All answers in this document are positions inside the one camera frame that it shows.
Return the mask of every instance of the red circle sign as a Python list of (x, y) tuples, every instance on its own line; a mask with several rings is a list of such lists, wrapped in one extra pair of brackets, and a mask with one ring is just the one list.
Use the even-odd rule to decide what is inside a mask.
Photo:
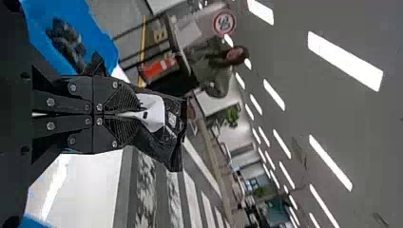
[(216, 34), (223, 37), (225, 34), (230, 34), (234, 31), (237, 20), (235, 15), (229, 11), (221, 11), (213, 20), (213, 29)]

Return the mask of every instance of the white ceiling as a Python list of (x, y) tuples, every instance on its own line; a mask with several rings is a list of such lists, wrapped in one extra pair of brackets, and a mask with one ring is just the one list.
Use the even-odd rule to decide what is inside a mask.
[[(403, 218), (398, 212), (403, 200), (403, 105), (399, 104), (403, 95), (403, 14), (398, 9), (402, 9), (403, 2), (278, 0), (273, 26), (248, 13), (241, 1), (229, 2), (238, 15), (237, 32), (231, 37), (235, 45), (248, 46), (251, 52), (253, 71), (238, 67), (246, 84), (243, 98), (255, 114), (254, 127), (260, 125), (271, 141), (268, 151), (276, 166), (282, 161), (296, 186), (312, 183), (340, 227), (382, 227), (373, 213), (390, 227), (402, 227)], [(379, 91), (369, 89), (310, 51), (308, 31), (382, 69)], [(285, 112), (264, 90), (263, 78), (284, 100)], [(250, 92), (260, 103), (262, 116), (250, 103)], [(291, 137), (297, 139), (307, 154), (307, 171), (295, 156), (287, 159), (273, 129), (290, 149)], [(310, 134), (350, 178), (352, 192), (313, 150), (308, 141)], [(281, 186), (286, 184), (291, 189), (279, 168), (275, 173)], [(304, 220), (303, 210), (313, 213), (322, 228), (333, 227), (309, 188), (294, 196), (302, 208), (297, 212), (299, 220)]]

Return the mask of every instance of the gray jacket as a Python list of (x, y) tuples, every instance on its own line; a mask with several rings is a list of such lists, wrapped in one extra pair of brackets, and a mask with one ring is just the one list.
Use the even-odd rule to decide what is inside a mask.
[(196, 79), (207, 95), (214, 98), (224, 98), (228, 94), (233, 68), (231, 66), (225, 68), (211, 67), (208, 64), (209, 59), (205, 58), (205, 55), (215, 52), (211, 49), (190, 52), (187, 59)]

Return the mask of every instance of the woman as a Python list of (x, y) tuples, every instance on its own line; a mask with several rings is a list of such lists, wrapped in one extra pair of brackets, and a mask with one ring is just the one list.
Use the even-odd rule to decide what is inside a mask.
[(224, 98), (228, 93), (233, 66), (242, 64), (249, 57), (249, 51), (246, 47), (235, 46), (222, 52), (210, 49), (193, 51), (186, 57), (192, 68), (190, 76), (177, 71), (148, 85), (147, 88), (183, 97), (200, 86), (210, 97)]

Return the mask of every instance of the fluorescent light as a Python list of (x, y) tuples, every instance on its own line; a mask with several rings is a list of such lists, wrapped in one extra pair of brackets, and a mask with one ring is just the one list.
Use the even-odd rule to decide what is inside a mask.
[(276, 170), (276, 166), (275, 166), (275, 164), (273, 163), (272, 158), (270, 158), (269, 153), (267, 153), (267, 151), (264, 151), (264, 153), (265, 153), (265, 155), (266, 155), (267, 160), (268, 160), (269, 163), (270, 163), (270, 166), (272, 166), (272, 169), (273, 169), (273, 170)]
[(253, 136), (255, 136), (256, 141), (258, 141), (258, 143), (261, 144), (261, 140), (260, 140), (258, 132), (256, 132), (255, 128), (252, 128), (252, 133), (253, 133)]
[(329, 154), (323, 149), (323, 147), (317, 142), (317, 140), (312, 136), (309, 135), (309, 143), (318, 153), (318, 155), (323, 159), (323, 161), (329, 166), (329, 168), (335, 173), (338, 179), (344, 184), (344, 186), (350, 192), (353, 189), (353, 184), (350, 179), (344, 174), (344, 172), (337, 166), (335, 161), (329, 156)]
[(242, 80), (242, 78), (240, 77), (240, 75), (238, 73), (235, 73), (235, 77), (237, 78), (238, 83), (240, 84), (240, 86), (245, 89), (245, 82)]
[(250, 94), (249, 98), (251, 99), (252, 104), (255, 106), (255, 108), (258, 111), (258, 113), (260, 114), (260, 116), (263, 115), (263, 110), (261, 109), (258, 101), (256, 101), (255, 97), (252, 94)]
[(264, 158), (263, 152), (261, 152), (260, 147), (258, 147), (258, 151), (259, 151), (260, 157), (263, 160), (263, 162), (266, 162), (266, 159)]
[(267, 82), (267, 80), (263, 80), (263, 86), (266, 91), (272, 96), (273, 100), (278, 104), (281, 110), (285, 111), (285, 102), (281, 99), (278, 93), (273, 89), (273, 87)]
[(248, 8), (253, 14), (255, 14), (258, 18), (265, 21), (270, 25), (275, 24), (275, 17), (273, 15), (273, 11), (262, 5), (262, 3), (255, 0), (248, 0)]
[(363, 85), (379, 91), (383, 71), (324, 38), (308, 32), (308, 49), (335, 67), (357, 79)]
[(273, 181), (275, 181), (276, 187), (279, 189), (279, 183), (278, 183), (278, 180), (276, 178), (276, 175), (273, 173), (272, 170), (270, 170), (270, 174), (272, 175)]
[(269, 170), (267, 169), (265, 164), (263, 165), (263, 169), (264, 169), (264, 172), (266, 172), (267, 177), (269, 177), (269, 179), (272, 179), (272, 176), (270, 176)]
[(284, 165), (282, 162), (279, 162), (279, 167), (281, 168), (282, 173), (284, 174), (285, 178), (287, 178), (288, 182), (290, 183), (291, 187), (293, 189), (296, 189), (296, 185), (294, 184), (293, 180), (290, 177), (290, 174), (288, 174), (288, 171), (285, 169)]
[(297, 215), (296, 215), (296, 213), (294, 212), (293, 208), (289, 207), (289, 209), (290, 209), (291, 215), (293, 215), (293, 218), (296, 220), (297, 225), (300, 225), (300, 224), (299, 224), (299, 220), (298, 220), (298, 218), (297, 218)]
[(291, 201), (291, 203), (293, 204), (294, 208), (295, 208), (296, 210), (298, 210), (297, 203), (296, 203), (296, 201), (294, 200), (293, 196), (291, 196), (291, 195), (290, 195), (290, 201)]
[(252, 70), (252, 63), (249, 59), (245, 59), (243, 62), (246, 64), (246, 67)]
[(252, 119), (252, 121), (255, 120), (255, 116), (253, 115), (252, 110), (249, 108), (248, 104), (245, 104), (245, 110), (248, 113), (249, 117)]
[(315, 187), (310, 184), (309, 185), (309, 189), (311, 190), (312, 195), (315, 197), (315, 199), (317, 200), (317, 203), (319, 203), (320, 207), (322, 208), (322, 210), (325, 212), (326, 216), (329, 218), (329, 221), (332, 222), (333, 226), (335, 228), (340, 228), (340, 226), (338, 225), (335, 217), (332, 215), (332, 213), (329, 211), (329, 208), (326, 206), (325, 202), (322, 200), (322, 198), (319, 196), (319, 194), (317, 193), (317, 190), (315, 189)]
[(279, 136), (278, 132), (276, 130), (273, 130), (273, 135), (275, 135), (276, 140), (278, 141), (278, 144), (281, 146), (282, 150), (284, 153), (287, 155), (288, 159), (291, 159), (291, 152), (288, 149), (287, 145), (284, 143), (282, 138)]
[(312, 215), (312, 213), (309, 213), (309, 218), (311, 218), (311, 221), (316, 228), (320, 228), (319, 224), (317, 223), (317, 220), (315, 219), (314, 215)]
[(232, 41), (231, 37), (229, 37), (228, 34), (224, 35), (224, 40), (226, 41), (226, 43), (233, 48), (234, 47), (234, 42)]
[(290, 193), (290, 192), (288, 191), (287, 186), (285, 186), (285, 184), (284, 184), (284, 191), (285, 191), (286, 194)]
[(297, 228), (296, 222), (294, 221), (293, 217), (290, 217), (290, 220), (291, 220), (291, 222), (293, 223), (293, 226), (294, 226), (295, 228)]
[(266, 134), (264, 134), (264, 131), (263, 131), (263, 129), (261, 129), (261, 127), (259, 127), (259, 134), (263, 138), (263, 140), (266, 143), (267, 147), (270, 147), (270, 141), (269, 141), (269, 139), (267, 139), (267, 136), (266, 136)]

